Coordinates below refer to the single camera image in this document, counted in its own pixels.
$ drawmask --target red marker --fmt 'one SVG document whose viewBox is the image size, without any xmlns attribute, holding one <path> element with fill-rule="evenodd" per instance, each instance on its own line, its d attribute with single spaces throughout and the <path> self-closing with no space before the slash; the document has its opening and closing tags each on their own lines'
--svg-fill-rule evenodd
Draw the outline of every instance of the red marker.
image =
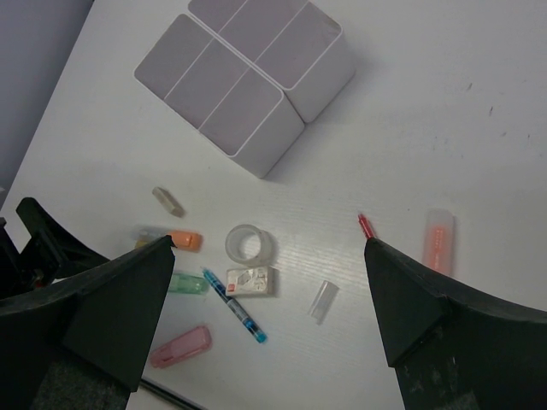
<svg viewBox="0 0 547 410">
<path fill-rule="evenodd" d="M 376 237 L 373 227 L 370 225 L 370 221 L 363 214 L 359 214 L 359 225 L 361 226 L 361 229 L 367 239 Z"/>
</svg>

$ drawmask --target table surface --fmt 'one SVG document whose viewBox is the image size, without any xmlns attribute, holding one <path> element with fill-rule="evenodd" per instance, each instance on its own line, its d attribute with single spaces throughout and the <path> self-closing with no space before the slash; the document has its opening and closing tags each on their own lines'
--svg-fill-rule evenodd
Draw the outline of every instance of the table surface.
<svg viewBox="0 0 547 410">
<path fill-rule="evenodd" d="M 186 11 L 180 0 L 96 0 L 2 209 L 34 196 L 97 252 L 132 249 L 138 223 L 200 231 L 176 266 L 222 274 L 240 223 L 278 244 L 279 294 L 242 304 L 262 346 L 220 298 L 168 295 L 153 348 L 200 323 L 214 347 L 145 376 L 210 409 L 395 409 L 368 288 L 358 211 L 413 257 L 426 211 L 457 218 L 455 277 L 547 309 L 547 3 L 540 0 L 317 0 L 339 21 L 357 74 L 264 180 L 212 148 L 134 79 L 133 69 Z M 187 211 L 151 195 L 167 187 Z M 317 326 L 324 279 L 340 287 Z"/>
</svg>

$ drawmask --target tape roll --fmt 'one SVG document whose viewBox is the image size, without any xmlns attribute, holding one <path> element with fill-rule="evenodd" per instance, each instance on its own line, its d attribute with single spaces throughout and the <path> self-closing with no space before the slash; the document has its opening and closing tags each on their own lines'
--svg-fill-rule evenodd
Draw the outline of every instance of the tape roll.
<svg viewBox="0 0 547 410">
<path fill-rule="evenodd" d="M 258 253 L 246 258 L 242 254 L 241 245 L 247 237 L 257 236 L 260 241 L 260 249 Z M 274 253 L 274 243 L 269 233 L 262 231 L 253 225 L 239 225 L 233 228 L 226 237 L 225 243 L 226 253 L 228 257 L 246 267 L 264 267 L 272 260 Z"/>
</svg>

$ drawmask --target small white box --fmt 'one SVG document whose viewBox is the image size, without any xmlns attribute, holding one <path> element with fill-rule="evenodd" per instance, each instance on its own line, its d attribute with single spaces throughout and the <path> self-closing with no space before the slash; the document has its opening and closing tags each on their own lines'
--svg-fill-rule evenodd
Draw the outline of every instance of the small white box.
<svg viewBox="0 0 547 410">
<path fill-rule="evenodd" d="M 344 30 L 307 0 L 192 0 L 188 9 L 283 90 L 304 122 L 355 73 Z"/>
<path fill-rule="evenodd" d="M 264 296 L 274 292 L 274 270 L 269 266 L 230 269 L 226 296 Z"/>
<path fill-rule="evenodd" d="M 304 129 L 274 82 L 187 15 L 175 19 L 134 75 L 258 178 Z"/>
</svg>

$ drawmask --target blue pen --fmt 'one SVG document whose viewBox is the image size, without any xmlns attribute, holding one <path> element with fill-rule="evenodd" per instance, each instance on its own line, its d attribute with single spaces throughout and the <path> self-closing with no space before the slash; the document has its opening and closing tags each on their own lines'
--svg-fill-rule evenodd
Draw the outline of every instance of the blue pen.
<svg viewBox="0 0 547 410">
<path fill-rule="evenodd" d="M 260 327 L 255 323 L 253 319 L 244 311 L 241 305 L 230 296 L 226 296 L 226 288 L 222 282 L 212 273 L 209 269 L 203 269 L 203 277 L 211 284 L 216 293 L 219 294 L 224 303 L 230 308 L 230 310 L 238 317 L 238 319 L 243 323 L 243 326 L 250 331 L 250 334 L 253 335 L 257 342 L 264 343 L 268 337 Z"/>
</svg>

